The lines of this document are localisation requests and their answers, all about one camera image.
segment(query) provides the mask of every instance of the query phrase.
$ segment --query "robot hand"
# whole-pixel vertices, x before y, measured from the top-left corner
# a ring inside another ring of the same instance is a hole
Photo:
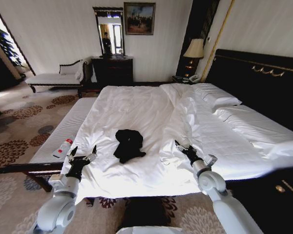
[[[54,187],[54,196],[39,210],[37,221],[32,228],[33,234],[62,234],[66,226],[72,221],[75,214],[75,199],[78,185],[81,181],[82,170],[94,160],[97,155],[97,146],[88,156],[74,157],[77,147],[68,156],[72,165],[65,175],[52,175],[49,183]]]
[[[263,232],[245,207],[227,191],[226,182],[221,175],[211,171],[211,166],[217,158],[214,155],[198,156],[191,145],[184,147],[176,140],[175,144],[177,149],[190,160],[198,186],[205,195],[211,198],[215,214],[226,233],[262,234]]]

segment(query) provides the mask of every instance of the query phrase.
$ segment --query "floral rug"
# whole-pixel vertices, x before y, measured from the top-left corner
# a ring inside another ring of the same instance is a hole
[[[95,97],[95,93],[83,97]],[[0,92],[0,167],[27,163],[78,100],[77,90],[38,87],[22,82]],[[52,197],[22,173],[0,174],[0,233],[25,234],[40,206]],[[188,234],[225,233],[203,194],[162,197],[170,226]],[[114,234],[121,224],[127,198],[95,198],[93,207],[77,206],[66,234]]]

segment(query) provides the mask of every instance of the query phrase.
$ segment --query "picture frame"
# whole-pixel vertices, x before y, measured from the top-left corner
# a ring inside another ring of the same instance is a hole
[[[126,35],[153,35],[154,2],[124,2]]]

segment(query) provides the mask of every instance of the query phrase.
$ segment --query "bed bench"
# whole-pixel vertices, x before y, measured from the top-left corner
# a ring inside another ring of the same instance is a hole
[[[64,158],[52,156],[67,138],[75,136],[86,118],[96,97],[79,99],[66,114],[51,136],[39,148],[35,155],[26,164],[10,164],[0,168],[0,174],[22,172],[37,182],[46,192],[52,190],[52,186],[43,178],[59,174],[63,166]]]

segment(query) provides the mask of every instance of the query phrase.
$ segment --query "black headboard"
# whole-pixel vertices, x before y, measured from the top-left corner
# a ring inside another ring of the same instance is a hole
[[[218,49],[205,82],[293,131],[293,58]]]

